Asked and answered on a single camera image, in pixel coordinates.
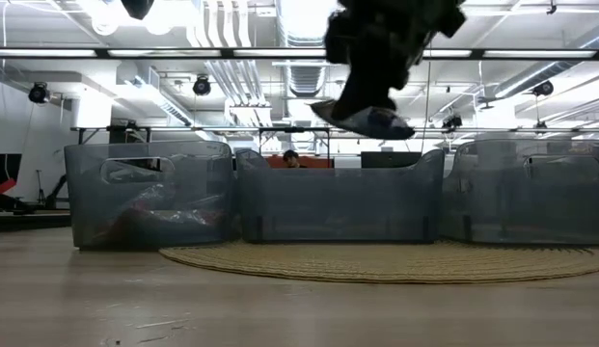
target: person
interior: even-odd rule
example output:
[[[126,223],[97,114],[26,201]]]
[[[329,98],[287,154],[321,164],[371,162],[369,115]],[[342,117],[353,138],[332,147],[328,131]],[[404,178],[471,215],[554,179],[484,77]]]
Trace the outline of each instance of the person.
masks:
[[[306,169],[306,168],[308,168],[307,166],[303,166],[303,165],[299,164],[299,154],[297,154],[297,152],[292,149],[287,150],[284,153],[284,156],[282,157],[282,159],[284,160],[284,162],[290,169],[299,169],[299,168]]]

